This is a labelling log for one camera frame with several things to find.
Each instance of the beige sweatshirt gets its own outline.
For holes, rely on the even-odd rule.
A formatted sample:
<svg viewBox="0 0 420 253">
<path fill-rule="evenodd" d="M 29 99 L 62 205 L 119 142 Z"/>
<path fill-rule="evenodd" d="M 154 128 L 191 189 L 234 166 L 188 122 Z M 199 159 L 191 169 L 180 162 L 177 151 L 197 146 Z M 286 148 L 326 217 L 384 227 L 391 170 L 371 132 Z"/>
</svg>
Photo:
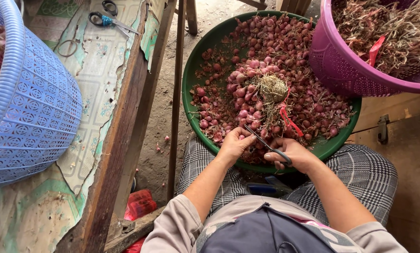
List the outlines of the beige sweatshirt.
<svg viewBox="0 0 420 253">
<path fill-rule="evenodd" d="M 320 224 L 310 213 L 292 202 L 257 195 L 236 198 L 206 219 L 204 224 L 201 223 L 199 214 L 190 200 L 184 195 L 178 195 L 154 221 L 154 230 L 147 236 L 141 252 L 199 253 L 207 238 L 219 227 L 255 211 L 265 202 L 273 209 L 305 223 L 306 226 L 320 229 L 326 236 L 323 239 L 339 253 L 408 252 L 379 222 L 368 222 L 343 234 Z M 338 240 L 327 230 L 346 240 Z"/>
</svg>

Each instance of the metal latch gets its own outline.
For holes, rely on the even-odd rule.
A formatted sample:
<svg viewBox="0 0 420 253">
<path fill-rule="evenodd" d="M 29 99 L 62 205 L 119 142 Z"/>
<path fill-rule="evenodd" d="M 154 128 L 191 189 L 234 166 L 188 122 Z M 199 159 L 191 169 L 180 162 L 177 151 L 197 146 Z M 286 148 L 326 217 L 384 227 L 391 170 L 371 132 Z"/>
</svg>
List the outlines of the metal latch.
<svg viewBox="0 0 420 253">
<path fill-rule="evenodd" d="M 377 123 L 379 125 L 379 133 L 377 135 L 377 141 L 381 144 L 386 144 L 388 142 L 388 128 L 386 127 L 386 124 L 389 123 L 389 116 L 388 114 L 383 115 L 379 118 L 379 122 Z"/>
</svg>

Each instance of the dark blue apron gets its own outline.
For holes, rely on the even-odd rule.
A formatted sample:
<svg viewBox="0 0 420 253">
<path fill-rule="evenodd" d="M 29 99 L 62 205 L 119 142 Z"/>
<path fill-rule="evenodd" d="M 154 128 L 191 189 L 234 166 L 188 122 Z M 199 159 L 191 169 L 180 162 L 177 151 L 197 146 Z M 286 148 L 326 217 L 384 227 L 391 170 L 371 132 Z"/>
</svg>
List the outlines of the dark blue apron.
<svg viewBox="0 0 420 253">
<path fill-rule="evenodd" d="M 307 226 L 263 204 L 220 227 L 200 253 L 336 253 Z"/>
</svg>

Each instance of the purple plastic basket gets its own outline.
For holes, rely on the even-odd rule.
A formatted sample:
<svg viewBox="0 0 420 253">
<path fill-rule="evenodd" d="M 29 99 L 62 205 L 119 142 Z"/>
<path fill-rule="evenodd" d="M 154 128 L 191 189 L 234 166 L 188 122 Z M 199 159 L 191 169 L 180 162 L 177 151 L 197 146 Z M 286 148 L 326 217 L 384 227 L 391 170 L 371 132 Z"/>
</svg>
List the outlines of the purple plastic basket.
<svg viewBox="0 0 420 253">
<path fill-rule="evenodd" d="M 384 0 L 383 4 L 395 0 Z M 400 1 L 407 8 L 413 1 Z M 332 91 L 347 96 L 389 96 L 402 91 L 420 93 L 420 67 L 404 80 L 393 78 L 361 60 L 343 41 L 332 17 L 331 0 L 322 0 L 310 48 L 310 65 L 315 75 Z"/>
</svg>

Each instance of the hand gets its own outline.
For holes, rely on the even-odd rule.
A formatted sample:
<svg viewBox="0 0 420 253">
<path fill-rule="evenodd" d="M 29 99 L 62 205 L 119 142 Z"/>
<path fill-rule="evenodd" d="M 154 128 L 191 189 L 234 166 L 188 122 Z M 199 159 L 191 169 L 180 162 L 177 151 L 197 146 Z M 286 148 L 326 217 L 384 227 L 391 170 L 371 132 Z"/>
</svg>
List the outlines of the hand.
<svg viewBox="0 0 420 253">
<path fill-rule="evenodd" d="M 273 149 L 278 149 L 285 153 L 293 163 L 298 171 L 308 174 L 312 169 L 317 168 L 321 164 L 325 164 L 319 160 L 314 154 L 312 154 L 308 149 L 303 147 L 299 142 L 293 139 L 288 138 L 275 138 L 270 145 Z M 285 169 L 285 166 L 280 162 L 284 162 L 285 159 L 281 157 L 278 153 L 269 152 L 264 155 L 264 158 L 268 161 L 274 161 L 276 169 Z"/>
<path fill-rule="evenodd" d="M 240 135 L 244 135 L 245 138 L 240 140 Z M 241 127 L 237 127 L 226 135 L 216 158 L 228 162 L 229 167 L 231 167 L 240 158 L 241 154 L 255 142 L 255 139 L 257 139 L 255 135 L 251 136 L 250 132 Z"/>
</svg>

